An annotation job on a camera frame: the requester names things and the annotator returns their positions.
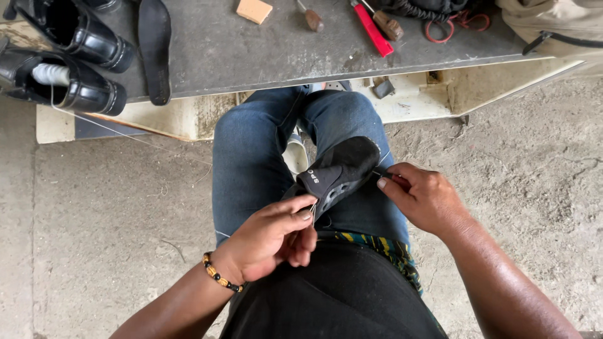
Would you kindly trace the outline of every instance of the beaded bracelet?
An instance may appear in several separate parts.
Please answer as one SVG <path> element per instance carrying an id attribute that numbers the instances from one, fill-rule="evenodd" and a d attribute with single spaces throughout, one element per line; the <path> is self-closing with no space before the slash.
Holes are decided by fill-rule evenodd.
<path id="1" fill-rule="evenodd" d="M 215 281 L 217 281 L 218 284 L 220 284 L 230 290 L 233 290 L 234 292 L 243 292 L 243 286 L 231 284 L 230 281 L 224 279 L 223 277 L 220 276 L 220 274 L 218 272 L 216 272 L 216 269 L 212 266 L 212 262 L 210 261 L 211 254 L 212 254 L 212 252 L 207 252 L 207 253 L 203 254 L 203 266 L 205 266 L 205 269 L 207 270 L 207 273 L 209 274 L 209 276 L 212 277 Z"/>

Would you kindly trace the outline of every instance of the white thread spool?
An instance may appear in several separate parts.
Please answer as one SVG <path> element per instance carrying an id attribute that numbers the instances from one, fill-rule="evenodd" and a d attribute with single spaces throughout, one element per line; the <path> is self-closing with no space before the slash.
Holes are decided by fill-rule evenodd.
<path id="1" fill-rule="evenodd" d="M 69 68 L 67 66 L 41 63 L 31 70 L 31 76 L 40 84 L 69 87 Z"/>

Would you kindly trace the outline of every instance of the concrete floor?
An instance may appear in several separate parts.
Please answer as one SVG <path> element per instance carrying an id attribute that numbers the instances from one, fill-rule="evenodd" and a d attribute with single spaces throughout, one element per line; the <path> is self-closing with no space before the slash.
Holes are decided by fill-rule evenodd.
<path id="1" fill-rule="evenodd" d="M 558 79 L 472 113 L 469 127 L 386 126 L 395 157 L 445 173 L 592 338 L 603 331 L 602 93 L 601 76 Z M 37 145 L 34 106 L 0 107 L 1 338 L 108 337 L 213 249 L 211 174 L 197 182 L 207 165 L 126 138 Z M 212 160 L 210 142 L 142 138 Z M 410 228 L 425 302 L 451 338 L 481 337 L 445 246 Z"/>

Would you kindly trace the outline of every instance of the person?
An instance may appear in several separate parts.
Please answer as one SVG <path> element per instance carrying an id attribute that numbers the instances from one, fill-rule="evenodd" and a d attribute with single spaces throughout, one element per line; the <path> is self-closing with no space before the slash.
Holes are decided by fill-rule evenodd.
<path id="1" fill-rule="evenodd" d="M 374 175 L 313 220 L 316 197 L 281 201 L 294 184 L 281 154 L 296 124 L 317 158 L 369 137 L 380 149 L 377 172 L 406 179 L 409 190 Z M 359 93 L 255 92 L 216 125 L 212 189 L 216 250 L 112 338 L 201 338 L 229 300 L 223 338 L 446 338 L 420 298 L 405 218 L 448 247 L 485 337 L 581 338 L 444 176 L 394 164 Z"/>

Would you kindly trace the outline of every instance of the blue jeans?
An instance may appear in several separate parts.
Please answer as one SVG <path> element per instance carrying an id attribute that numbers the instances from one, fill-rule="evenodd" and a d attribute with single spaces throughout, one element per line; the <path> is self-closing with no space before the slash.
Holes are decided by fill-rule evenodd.
<path id="1" fill-rule="evenodd" d="M 220 246 L 247 218 L 280 201 L 293 178 L 281 154 L 296 123 L 317 146 L 317 158 L 353 136 L 367 136 L 381 149 L 379 168 L 394 159 L 379 115 L 356 92 L 303 86 L 259 90 L 217 123 L 213 145 L 213 223 Z M 358 191 L 325 212 L 317 230 L 382 236 L 409 245 L 406 218 L 377 187 L 373 174 Z"/>

